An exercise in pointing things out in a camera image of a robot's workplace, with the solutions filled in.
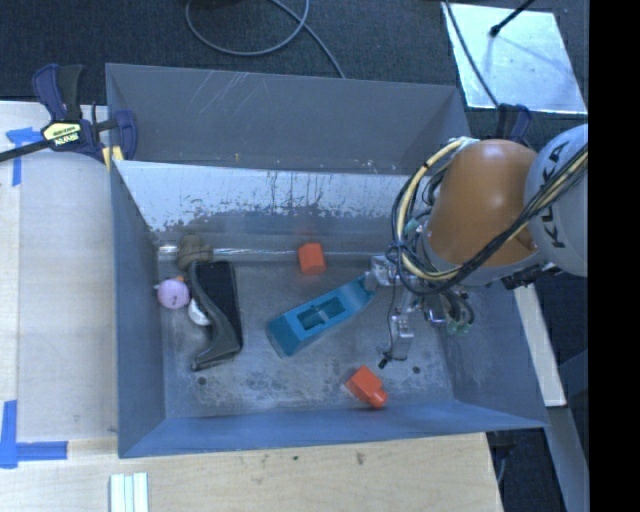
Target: metal stand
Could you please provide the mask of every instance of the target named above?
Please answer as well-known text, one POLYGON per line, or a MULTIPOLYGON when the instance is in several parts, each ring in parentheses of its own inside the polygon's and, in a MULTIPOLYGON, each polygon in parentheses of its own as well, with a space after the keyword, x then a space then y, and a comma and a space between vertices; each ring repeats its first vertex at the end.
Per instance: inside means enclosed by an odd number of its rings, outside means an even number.
POLYGON ((589 512, 589 467, 569 407, 548 409, 544 433, 567 512, 589 512))
POLYGON ((500 32, 502 30, 502 28, 507 23, 509 23, 516 16, 518 16, 518 14, 520 14, 522 11, 524 11, 533 2, 535 2, 535 0, 527 0, 520 7, 518 7, 515 11, 513 11, 511 14, 509 14, 509 16, 507 16, 505 19, 503 19, 500 23, 498 23, 497 25, 494 25, 493 27, 491 27, 491 30, 489 31, 489 35, 491 35, 491 37, 497 36, 498 32, 500 32))

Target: tripod leg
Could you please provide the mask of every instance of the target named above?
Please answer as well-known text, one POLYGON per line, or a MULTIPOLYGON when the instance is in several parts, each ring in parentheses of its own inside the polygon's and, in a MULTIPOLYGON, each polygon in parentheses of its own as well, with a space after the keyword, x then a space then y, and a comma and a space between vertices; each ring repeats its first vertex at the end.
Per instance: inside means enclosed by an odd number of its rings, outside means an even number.
POLYGON ((520 7, 518 7, 515 11, 513 11, 511 14, 509 14, 509 16, 507 16, 500 23, 498 23, 497 25, 494 25, 493 27, 491 27, 491 30, 489 31, 489 34, 492 37, 497 36, 498 32, 500 32, 502 30, 502 28, 507 23, 509 23, 513 18, 515 18, 518 14, 520 14, 522 11, 524 11, 527 7, 529 7, 533 2, 535 2, 535 0, 527 0, 520 7))

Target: orange cube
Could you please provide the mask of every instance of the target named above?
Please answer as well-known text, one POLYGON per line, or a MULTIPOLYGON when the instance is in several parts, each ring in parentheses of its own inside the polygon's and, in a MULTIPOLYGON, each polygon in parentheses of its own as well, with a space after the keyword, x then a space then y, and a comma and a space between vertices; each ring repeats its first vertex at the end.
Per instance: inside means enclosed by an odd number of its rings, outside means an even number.
POLYGON ((298 247, 298 262, 303 274, 314 276, 327 270, 322 245, 317 242, 307 242, 298 247))
POLYGON ((361 366, 344 384, 356 398, 379 409, 387 402, 387 393, 382 381, 366 366, 361 366))

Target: clamp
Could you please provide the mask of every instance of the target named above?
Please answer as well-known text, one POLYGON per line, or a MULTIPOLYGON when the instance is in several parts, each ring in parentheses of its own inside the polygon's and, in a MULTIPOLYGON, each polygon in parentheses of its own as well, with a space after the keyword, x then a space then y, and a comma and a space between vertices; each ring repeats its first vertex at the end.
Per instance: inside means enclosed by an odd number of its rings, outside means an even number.
POLYGON ((82 118, 77 102, 78 79, 82 70, 81 65, 48 64, 35 73, 33 90, 49 112, 51 122, 40 130, 42 140, 0 153, 0 162, 49 148, 56 152, 87 155, 108 166, 109 148, 100 141, 100 133, 114 128, 119 131, 119 146, 114 150, 124 159, 133 157, 138 136, 131 110, 117 110, 113 119, 98 123, 94 105, 93 123, 82 118))

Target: black carpet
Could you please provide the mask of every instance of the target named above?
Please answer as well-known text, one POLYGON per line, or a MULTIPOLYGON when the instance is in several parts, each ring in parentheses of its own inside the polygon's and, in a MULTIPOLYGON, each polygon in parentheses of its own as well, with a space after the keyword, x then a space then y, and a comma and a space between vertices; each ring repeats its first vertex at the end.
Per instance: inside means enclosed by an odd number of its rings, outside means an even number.
MULTIPOLYGON (((298 15, 304 0, 282 0, 298 15)), ((518 0, 474 3, 516 8, 518 0)), ((0 99, 33 101, 33 73, 51 62, 82 64, 79 101, 106 104, 105 63, 146 64, 339 77, 304 30, 285 48, 260 57, 229 56, 188 29, 186 0, 0 0, 0 99)), ((428 0, 315 0, 307 25, 324 41, 347 78, 459 85, 441 5, 428 0)), ((539 0, 553 12, 578 85, 589 103, 589 0, 539 0)), ((296 22, 267 0, 194 0, 194 26, 227 48, 275 46, 296 22)), ((490 136, 493 110, 467 109, 472 135, 490 136)), ((527 139, 539 150, 584 117, 534 113, 527 139)), ((587 348, 587 280, 569 275, 537 283, 559 364, 587 348)), ((574 411, 588 456, 588 401, 574 411)), ((502 491, 507 512, 563 511, 544 434, 513 432, 502 491)))

